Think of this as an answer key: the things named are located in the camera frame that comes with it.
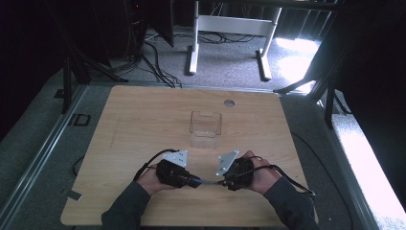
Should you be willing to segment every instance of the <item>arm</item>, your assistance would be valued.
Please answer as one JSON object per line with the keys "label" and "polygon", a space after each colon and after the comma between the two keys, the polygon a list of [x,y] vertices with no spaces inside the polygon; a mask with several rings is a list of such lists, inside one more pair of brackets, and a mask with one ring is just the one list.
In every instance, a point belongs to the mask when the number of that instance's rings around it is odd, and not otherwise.
{"label": "arm", "polygon": [[131,182],[101,215],[101,229],[140,229],[141,216],[149,200],[147,191],[139,183]]}
{"label": "arm", "polygon": [[137,182],[132,181],[125,188],[110,209],[101,215],[102,230],[140,229],[141,216],[151,196],[162,190],[174,189],[161,184],[155,171],[149,168]]}
{"label": "arm", "polygon": [[[251,158],[255,168],[269,165],[267,160],[258,159],[251,151],[247,151],[243,157]],[[268,199],[281,222],[289,229],[320,229],[314,220],[311,199],[298,193],[289,181],[276,171],[255,171],[250,189]]]}

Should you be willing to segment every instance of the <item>gray sleeve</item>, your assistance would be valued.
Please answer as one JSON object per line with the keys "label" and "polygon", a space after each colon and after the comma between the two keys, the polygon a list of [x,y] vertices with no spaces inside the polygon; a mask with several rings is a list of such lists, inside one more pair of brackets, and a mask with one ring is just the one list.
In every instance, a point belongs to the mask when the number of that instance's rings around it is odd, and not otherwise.
{"label": "gray sleeve", "polygon": [[140,229],[141,216],[149,200],[147,191],[137,182],[131,182],[110,209],[101,215],[101,229]]}
{"label": "gray sleeve", "polygon": [[298,193],[285,177],[279,179],[263,196],[289,229],[320,229],[314,220],[312,200]]}

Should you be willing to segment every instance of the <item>hand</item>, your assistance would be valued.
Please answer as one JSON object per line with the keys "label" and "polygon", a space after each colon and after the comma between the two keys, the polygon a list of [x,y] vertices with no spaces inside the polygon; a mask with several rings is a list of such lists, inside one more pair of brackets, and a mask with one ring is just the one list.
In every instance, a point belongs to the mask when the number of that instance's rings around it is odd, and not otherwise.
{"label": "hand", "polygon": [[158,176],[156,176],[156,167],[156,164],[151,165],[150,168],[148,168],[137,180],[138,184],[140,184],[150,196],[162,190],[176,189],[175,187],[163,184],[159,181]]}
{"label": "hand", "polygon": [[[248,150],[242,157],[251,158],[254,164],[254,168],[260,166],[269,166],[267,160],[258,158],[253,152]],[[272,169],[261,169],[254,172],[253,182],[251,183],[249,189],[257,192],[261,195],[265,194],[279,179],[281,175]]]}

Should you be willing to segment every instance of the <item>person's left hand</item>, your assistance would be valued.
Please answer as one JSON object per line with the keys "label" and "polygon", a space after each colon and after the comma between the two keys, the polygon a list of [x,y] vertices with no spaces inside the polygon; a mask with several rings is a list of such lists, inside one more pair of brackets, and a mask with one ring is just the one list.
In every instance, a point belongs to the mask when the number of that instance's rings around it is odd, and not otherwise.
{"label": "person's left hand", "polygon": [[172,190],[176,189],[173,186],[163,184],[159,181],[158,176],[156,176],[157,165],[151,165],[137,180],[137,183],[143,187],[147,193],[152,196],[162,190]]}

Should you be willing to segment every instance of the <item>white stand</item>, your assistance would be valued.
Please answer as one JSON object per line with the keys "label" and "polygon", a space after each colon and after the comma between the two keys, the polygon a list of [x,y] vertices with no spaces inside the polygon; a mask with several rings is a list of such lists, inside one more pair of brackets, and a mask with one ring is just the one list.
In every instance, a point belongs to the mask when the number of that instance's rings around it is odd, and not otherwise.
{"label": "white stand", "polygon": [[199,54],[199,44],[197,43],[199,31],[220,32],[229,34],[242,34],[242,35],[261,35],[266,36],[263,49],[259,49],[259,61],[263,76],[271,80],[271,71],[268,62],[268,51],[271,45],[272,38],[277,28],[278,19],[281,14],[282,8],[277,8],[271,21],[222,17],[222,16],[209,16],[199,15],[199,2],[196,1],[194,5],[194,28],[193,36],[194,42],[192,45],[191,66],[190,73],[192,75],[197,73],[197,57]]}

